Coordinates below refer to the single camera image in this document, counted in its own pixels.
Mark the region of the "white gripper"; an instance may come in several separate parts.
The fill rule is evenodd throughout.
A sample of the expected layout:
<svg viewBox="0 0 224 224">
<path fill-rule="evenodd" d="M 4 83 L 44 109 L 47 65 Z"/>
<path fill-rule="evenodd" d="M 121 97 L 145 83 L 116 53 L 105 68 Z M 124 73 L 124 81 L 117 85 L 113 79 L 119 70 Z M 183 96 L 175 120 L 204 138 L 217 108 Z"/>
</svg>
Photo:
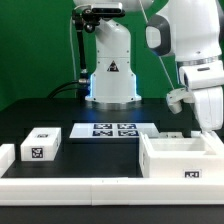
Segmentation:
<svg viewBox="0 0 224 224">
<path fill-rule="evenodd" d="M 223 125 L 223 89 L 221 86 L 193 91 L 194 112 L 202 131 L 214 131 Z"/>
</svg>

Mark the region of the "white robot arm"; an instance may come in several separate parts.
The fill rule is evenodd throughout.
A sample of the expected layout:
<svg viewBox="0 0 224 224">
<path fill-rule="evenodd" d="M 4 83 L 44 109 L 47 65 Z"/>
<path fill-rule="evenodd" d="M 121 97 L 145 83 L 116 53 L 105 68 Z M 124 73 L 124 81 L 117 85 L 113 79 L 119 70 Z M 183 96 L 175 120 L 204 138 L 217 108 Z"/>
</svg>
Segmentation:
<svg viewBox="0 0 224 224">
<path fill-rule="evenodd" d="M 77 29 L 95 34 L 96 67 L 85 99 L 101 108 L 141 100 L 141 73 L 158 71 L 153 56 L 174 58 L 179 89 L 168 94 L 172 112 L 193 106 L 200 129 L 223 125 L 224 67 L 218 0 L 166 0 L 158 12 L 145 11 L 154 0 L 73 0 Z"/>
</svg>

